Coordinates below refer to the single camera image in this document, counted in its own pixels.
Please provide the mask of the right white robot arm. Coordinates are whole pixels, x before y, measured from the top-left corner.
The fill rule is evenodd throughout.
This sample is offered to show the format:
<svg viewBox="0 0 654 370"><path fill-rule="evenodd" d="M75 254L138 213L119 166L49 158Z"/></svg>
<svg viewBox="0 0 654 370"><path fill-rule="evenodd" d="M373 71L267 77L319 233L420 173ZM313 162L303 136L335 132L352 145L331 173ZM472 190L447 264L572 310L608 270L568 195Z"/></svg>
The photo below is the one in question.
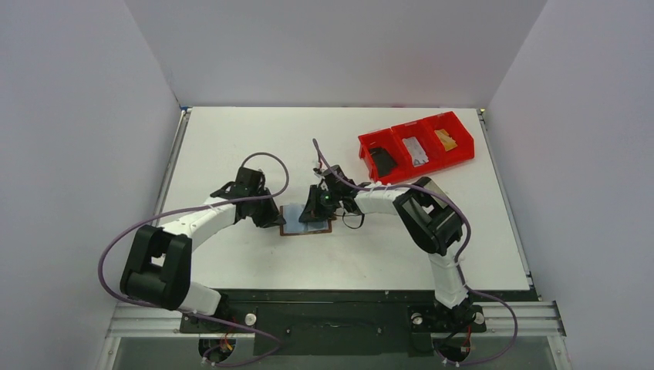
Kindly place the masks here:
<svg viewBox="0 0 654 370"><path fill-rule="evenodd" d="M434 297L439 303L434 310L437 323L445 329L461 324L466 317L462 304L468 299L468 290L457 270L456 256L463 246L464 218L442 190L429 177L411 184L357 184L338 165L313 172L320 182L309 187L298 221L327 221L338 209L360 217L398 216L413 242L429 256Z"/></svg>

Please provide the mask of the brown leather card holder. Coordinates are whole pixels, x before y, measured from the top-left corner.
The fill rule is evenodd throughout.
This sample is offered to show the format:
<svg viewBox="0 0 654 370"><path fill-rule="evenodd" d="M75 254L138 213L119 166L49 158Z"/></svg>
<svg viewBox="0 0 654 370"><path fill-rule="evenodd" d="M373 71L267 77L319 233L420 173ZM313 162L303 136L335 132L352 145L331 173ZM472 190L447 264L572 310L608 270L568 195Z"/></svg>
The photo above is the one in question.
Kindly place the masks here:
<svg viewBox="0 0 654 370"><path fill-rule="evenodd" d="M330 220L301 222L299 218L304 207L305 205L301 203L280 206L280 213L285 220L285 224L279 227L279 233L282 237L329 234L332 232L332 222Z"/></svg>

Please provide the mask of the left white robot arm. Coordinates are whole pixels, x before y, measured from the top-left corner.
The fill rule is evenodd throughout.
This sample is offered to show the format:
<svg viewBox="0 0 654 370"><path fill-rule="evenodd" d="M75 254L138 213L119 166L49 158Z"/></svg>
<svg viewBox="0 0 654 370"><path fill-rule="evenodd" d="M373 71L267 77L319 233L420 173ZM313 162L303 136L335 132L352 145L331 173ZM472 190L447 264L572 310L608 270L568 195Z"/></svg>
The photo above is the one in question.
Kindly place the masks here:
<svg viewBox="0 0 654 370"><path fill-rule="evenodd" d="M137 229L120 291L167 310L196 312L210 331L225 329L230 321L228 298L191 280L192 254L218 231L245 218L259 228L285 224L264 173L242 166L235 180L211 193L202 209L159 227Z"/></svg>

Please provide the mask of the black VIP card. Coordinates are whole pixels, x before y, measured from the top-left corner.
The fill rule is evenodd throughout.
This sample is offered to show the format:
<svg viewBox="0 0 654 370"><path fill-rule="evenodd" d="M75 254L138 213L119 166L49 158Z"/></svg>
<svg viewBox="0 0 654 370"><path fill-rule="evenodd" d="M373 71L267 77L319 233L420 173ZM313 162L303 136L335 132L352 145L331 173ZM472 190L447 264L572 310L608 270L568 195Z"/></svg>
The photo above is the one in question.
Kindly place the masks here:
<svg viewBox="0 0 654 370"><path fill-rule="evenodd" d="M378 177L386 177L397 168L397 162L385 148L373 147L369 149L369 153Z"/></svg>

